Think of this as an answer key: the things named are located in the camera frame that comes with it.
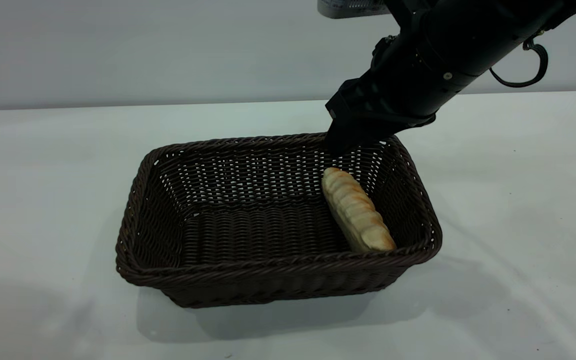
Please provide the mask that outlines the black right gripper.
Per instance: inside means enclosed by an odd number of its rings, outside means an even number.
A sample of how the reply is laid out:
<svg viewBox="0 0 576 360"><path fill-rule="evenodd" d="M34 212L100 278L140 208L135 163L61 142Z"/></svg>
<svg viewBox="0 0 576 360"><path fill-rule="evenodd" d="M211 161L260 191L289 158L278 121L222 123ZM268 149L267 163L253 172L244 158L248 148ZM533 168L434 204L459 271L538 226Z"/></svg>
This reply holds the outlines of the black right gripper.
<svg viewBox="0 0 576 360"><path fill-rule="evenodd" d="M368 70L343 82L326 103L332 123L325 144L331 156L373 145L397 132L429 125L437 108L431 100L432 76L410 38L390 35L378 41Z"/></svg>

